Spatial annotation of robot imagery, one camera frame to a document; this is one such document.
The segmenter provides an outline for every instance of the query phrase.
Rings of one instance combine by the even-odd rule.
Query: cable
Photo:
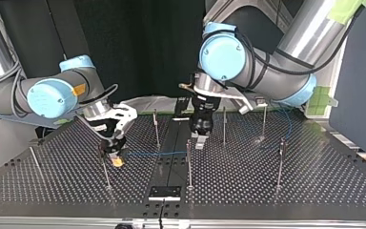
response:
[[[186,151],[177,151],[177,152],[171,152],[171,153],[136,153],[136,152],[130,152],[128,155],[133,156],[169,156],[169,155],[180,155],[180,154],[186,154]]]
[[[260,62],[262,62],[263,64],[265,64],[267,67],[274,69],[276,71],[282,72],[282,73],[287,73],[287,74],[293,74],[293,75],[303,75],[303,74],[310,74],[310,73],[315,73],[323,68],[325,68],[330,62],[332,62],[332,60],[335,58],[335,56],[337,55],[338,51],[340,50],[342,44],[344,43],[344,41],[347,38],[347,35],[349,34],[350,30],[352,29],[355,21],[357,20],[357,18],[359,17],[359,15],[361,14],[361,12],[365,9],[365,7],[363,5],[361,5],[357,11],[355,12],[355,15],[353,16],[349,27],[346,29],[346,31],[343,33],[343,36],[341,37],[339,43],[337,44],[335,51],[332,53],[332,55],[323,63],[321,64],[319,67],[308,70],[308,71],[303,71],[303,72],[296,72],[296,71],[290,71],[290,70],[285,70],[285,69],[281,69],[275,65],[272,65],[271,63],[265,61],[260,55],[258,55],[256,52],[254,53],[255,57],[257,58],[257,60],[259,60]],[[253,46],[252,46],[252,42],[249,40],[249,38],[243,34],[241,34],[242,38],[244,38],[242,40],[242,42],[244,42],[245,46],[248,48],[248,50],[252,50]]]
[[[287,116],[287,120],[288,120],[288,132],[285,135],[285,139],[288,140],[290,138],[290,136],[291,136],[292,131],[293,131],[293,122],[291,121],[290,116],[288,115],[287,111],[282,110],[281,112],[284,113]]]
[[[238,38],[243,44],[244,46],[249,50],[249,52],[251,53],[252,59],[253,59],[253,63],[254,63],[254,57],[259,60],[261,63],[265,64],[267,67],[274,69],[276,71],[279,71],[281,73],[287,73],[287,74],[293,74],[293,75],[303,75],[303,74],[310,74],[310,73],[315,73],[323,68],[325,68],[330,62],[332,62],[332,60],[335,58],[335,56],[337,55],[338,51],[340,50],[341,46],[343,45],[344,41],[347,38],[347,35],[349,34],[350,30],[352,29],[355,21],[357,20],[357,18],[359,17],[359,15],[361,14],[361,12],[365,9],[365,7],[363,5],[361,5],[357,11],[355,12],[349,27],[346,29],[346,31],[343,33],[339,43],[337,44],[335,51],[332,53],[332,55],[323,63],[321,64],[319,67],[316,67],[314,69],[310,69],[308,71],[303,71],[303,72],[297,72],[297,71],[291,71],[291,70],[285,70],[282,69],[276,65],[273,65],[269,62],[267,62],[264,58],[262,58],[260,55],[257,54],[257,52],[254,51],[254,47],[252,45],[252,42],[249,40],[249,38],[244,35],[243,33],[240,33],[238,29],[236,29],[235,31],[230,31],[230,30],[220,30],[220,31],[213,31],[208,33],[204,39],[203,39],[203,44],[204,42],[211,36],[218,34],[218,33],[222,33],[222,32],[229,32],[229,33],[233,33],[235,35],[236,38]],[[250,83],[252,83],[254,79],[254,68],[252,68],[252,73],[251,73],[251,80]]]
[[[278,0],[277,13],[275,16],[275,25],[276,26],[278,26],[278,15],[280,14],[280,11],[281,11],[281,4],[282,4],[282,0]]]
[[[87,101],[84,101],[84,102],[80,102],[79,105],[80,105],[80,108],[84,108],[86,106],[89,106],[99,100],[102,100],[104,98],[107,98],[109,97],[111,94],[115,93],[115,91],[117,91],[118,89],[118,84],[112,84],[109,88],[106,89],[105,92],[103,92],[101,95],[99,95],[98,97],[95,97],[93,99],[90,99],[90,100],[87,100]]]
[[[2,20],[2,18],[0,17],[0,23],[2,24],[2,27],[5,31],[5,25],[4,25],[4,22]],[[7,70],[5,73],[3,73],[2,75],[0,75],[0,83],[5,81],[6,79],[14,76],[19,70],[21,70],[21,66],[20,66],[20,62],[19,62],[19,58],[18,56],[16,55],[16,52],[14,51],[13,47],[9,44],[9,37],[8,37],[8,33],[6,32],[6,42],[7,42],[7,45],[8,45],[8,48],[10,50],[10,53],[12,54],[12,57],[13,57],[13,60],[14,60],[14,64],[13,66]]]
[[[10,106],[11,106],[11,111],[13,112],[13,114],[17,117],[17,118],[23,118],[25,116],[27,116],[27,113],[22,113],[20,114],[18,109],[21,109],[20,106],[17,104],[17,100],[16,100],[16,89],[17,89],[17,81],[19,81],[19,79],[21,77],[25,77],[23,75],[20,74],[21,71],[19,70],[16,74],[16,76],[14,77],[14,81],[13,84],[11,86],[11,92],[10,92]]]
[[[24,80],[24,79],[27,79],[27,78],[24,75],[22,75],[22,77],[19,80],[17,80],[16,86],[19,89],[20,95],[22,96],[22,98],[25,101],[28,101],[28,98],[26,97],[26,94],[25,94],[25,92],[23,91],[23,88],[22,88],[22,80]]]

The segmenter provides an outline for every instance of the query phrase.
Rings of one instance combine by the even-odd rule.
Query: metal plate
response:
[[[204,151],[193,152],[193,186],[187,190],[185,155],[131,155],[111,170],[113,190],[95,155],[98,139],[75,122],[36,149],[42,180],[29,153],[0,169],[0,216],[142,219],[366,220],[366,162],[313,121],[291,112],[292,131],[277,191],[279,139],[288,133],[285,114],[222,114]],[[187,122],[158,118],[161,152],[184,151]],[[151,116],[140,116],[128,136],[133,152],[156,152]],[[153,186],[181,186],[179,202],[148,202]]]
[[[224,147],[223,117],[216,114],[204,150],[197,151],[192,144],[194,190],[185,189],[179,217],[366,219],[364,160],[313,121],[295,112],[289,115],[291,124],[284,113],[268,113],[266,138],[260,141],[262,113],[228,114]],[[278,189],[278,144],[290,126]],[[186,139],[178,142],[184,145]],[[187,170],[184,173],[180,175],[188,185]]]
[[[161,143],[167,136],[169,120],[169,116],[158,118]],[[94,207],[97,210],[94,215],[100,217],[137,217],[137,214],[142,217],[147,209],[144,204],[149,193],[147,188],[158,160],[158,156],[148,155],[158,152],[153,117],[138,117],[127,139],[127,148],[133,154],[127,155],[126,165],[115,168],[109,161],[106,163],[112,183],[109,191],[97,157],[100,139],[82,122],[75,121],[52,140],[34,149],[42,174],[29,152],[1,170],[0,212],[16,216],[80,216],[83,206],[82,215],[87,215]],[[117,211],[118,207],[122,207],[122,211]],[[67,213],[63,209],[74,211]]]

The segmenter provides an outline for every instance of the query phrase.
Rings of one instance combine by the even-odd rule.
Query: robotic arm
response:
[[[0,115],[21,118],[34,113],[57,118],[82,108],[84,117],[78,117],[102,139],[101,156],[121,166],[120,151],[125,133],[137,118],[136,110],[109,101],[117,85],[105,90],[87,55],[63,61],[59,67],[57,75],[27,79],[20,74],[20,63],[13,63],[0,33]]]
[[[288,106],[307,102],[316,86],[314,72],[332,61],[365,7],[366,1],[360,0],[306,0],[273,54],[254,48],[236,26],[208,23],[199,53],[201,71],[193,85],[190,127],[193,136],[198,136],[196,148],[202,149],[213,129],[213,112],[221,97],[236,100],[242,114],[253,109],[236,88],[225,86],[227,81]],[[316,67],[349,21],[334,53]]]

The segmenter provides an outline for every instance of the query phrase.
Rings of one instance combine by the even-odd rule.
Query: metal rod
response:
[[[264,107],[264,114],[263,114],[263,129],[262,129],[262,136],[265,137],[265,130],[266,130],[266,116],[267,116],[267,106]]]
[[[32,148],[32,146],[30,146],[29,149],[31,151],[32,158],[34,159],[34,163],[37,165],[37,169],[40,173],[40,176],[41,176],[41,178],[44,179],[43,171],[41,170],[40,163],[38,162],[38,159],[37,159],[37,156],[35,155],[34,149]]]
[[[103,170],[105,171],[106,182],[108,183],[108,189],[110,190],[112,188],[112,186],[110,185],[109,174],[108,174],[108,171],[107,171],[107,168],[106,168],[104,158],[103,158]]]
[[[227,131],[226,131],[226,125],[227,125],[227,111],[224,107],[224,146],[227,143]]]
[[[190,140],[187,140],[186,150],[187,150],[186,161],[188,162],[188,165],[189,165],[189,187],[188,187],[188,189],[192,190],[192,189],[194,189],[194,187],[193,187],[193,181],[192,181],[192,154],[191,154]]]
[[[159,148],[160,147],[160,142],[159,142],[159,131],[158,131],[158,125],[157,125],[157,113],[156,113],[156,109],[153,112],[153,125],[155,126],[155,132],[156,132],[156,145]]]
[[[280,167],[278,168],[278,179],[277,179],[277,190],[281,188],[281,175],[282,175],[282,168],[283,168],[283,161],[284,156],[287,154],[287,142],[284,137],[281,138],[280,141]]]
[[[281,188],[281,173],[283,169],[283,156],[280,155],[280,167],[278,168],[277,189]]]

